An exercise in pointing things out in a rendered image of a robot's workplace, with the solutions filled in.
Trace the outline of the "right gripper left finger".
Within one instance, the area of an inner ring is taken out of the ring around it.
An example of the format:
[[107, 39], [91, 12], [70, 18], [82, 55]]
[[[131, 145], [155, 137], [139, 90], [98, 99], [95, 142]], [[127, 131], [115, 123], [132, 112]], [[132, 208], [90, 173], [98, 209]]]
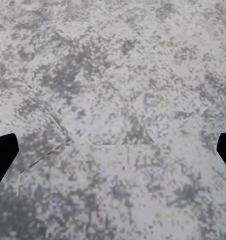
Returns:
[[15, 133], [0, 136], [0, 182], [19, 152]]

